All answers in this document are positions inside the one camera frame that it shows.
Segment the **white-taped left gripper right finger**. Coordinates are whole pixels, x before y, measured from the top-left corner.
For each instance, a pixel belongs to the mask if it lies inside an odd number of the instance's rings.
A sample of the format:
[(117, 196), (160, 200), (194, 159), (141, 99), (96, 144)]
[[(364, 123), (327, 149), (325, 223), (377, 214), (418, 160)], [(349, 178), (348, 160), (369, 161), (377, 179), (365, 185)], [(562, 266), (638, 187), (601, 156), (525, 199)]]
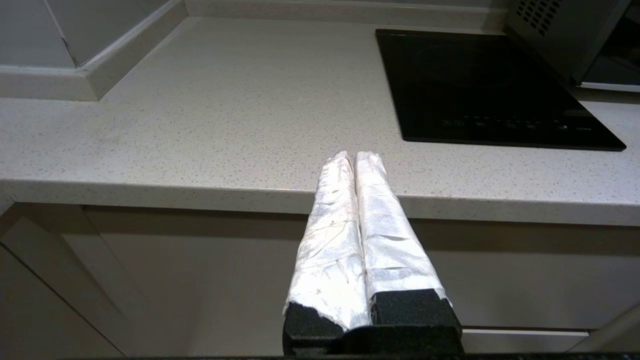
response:
[(354, 353), (462, 355), (461, 324), (377, 153), (357, 154), (356, 193), (371, 324), (354, 331)]

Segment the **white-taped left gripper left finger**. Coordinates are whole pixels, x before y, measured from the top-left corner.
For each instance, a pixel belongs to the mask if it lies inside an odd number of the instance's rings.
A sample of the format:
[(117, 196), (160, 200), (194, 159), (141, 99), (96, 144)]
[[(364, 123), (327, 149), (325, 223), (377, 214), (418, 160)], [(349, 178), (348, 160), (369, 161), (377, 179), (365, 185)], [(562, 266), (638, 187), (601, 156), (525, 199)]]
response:
[(295, 357), (333, 353), (344, 335), (371, 325), (355, 173), (346, 151), (320, 170), (282, 315), (282, 349)]

